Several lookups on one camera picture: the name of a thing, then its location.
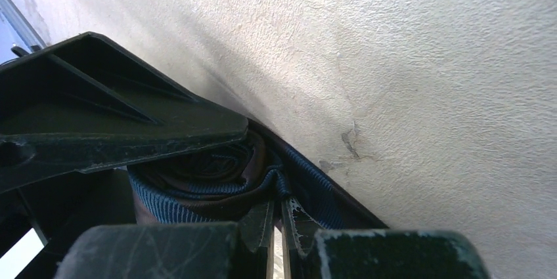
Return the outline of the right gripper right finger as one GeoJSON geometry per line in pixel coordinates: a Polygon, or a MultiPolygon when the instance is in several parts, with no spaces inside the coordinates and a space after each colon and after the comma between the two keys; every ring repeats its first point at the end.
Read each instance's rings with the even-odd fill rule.
{"type": "Polygon", "coordinates": [[[282,202],[287,278],[490,278],[476,248],[446,230],[322,228],[295,198],[282,202]]]}

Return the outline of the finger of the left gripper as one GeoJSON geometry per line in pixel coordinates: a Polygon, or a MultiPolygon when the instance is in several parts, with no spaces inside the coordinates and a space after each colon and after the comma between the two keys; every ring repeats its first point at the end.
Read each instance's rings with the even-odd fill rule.
{"type": "Polygon", "coordinates": [[[242,140],[248,120],[86,32],[1,67],[1,191],[242,140]]]}

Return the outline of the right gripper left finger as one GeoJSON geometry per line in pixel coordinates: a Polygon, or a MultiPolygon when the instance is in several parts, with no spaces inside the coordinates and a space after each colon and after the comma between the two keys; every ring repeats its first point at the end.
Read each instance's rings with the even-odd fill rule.
{"type": "Polygon", "coordinates": [[[268,201],[238,222],[95,226],[55,278],[272,278],[274,210],[268,201]]]}

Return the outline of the dark navy striped tie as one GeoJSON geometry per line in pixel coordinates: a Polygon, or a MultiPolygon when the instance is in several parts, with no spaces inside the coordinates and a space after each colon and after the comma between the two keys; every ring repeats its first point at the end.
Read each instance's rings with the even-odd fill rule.
{"type": "Polygon", "coordinates": [[[329,229],[385,224],[324,171],[274,134],[250,121],[246,138],[192,154],[127,167],[146,223],[237,221],[267,200],[295,200],[329,229]]]}

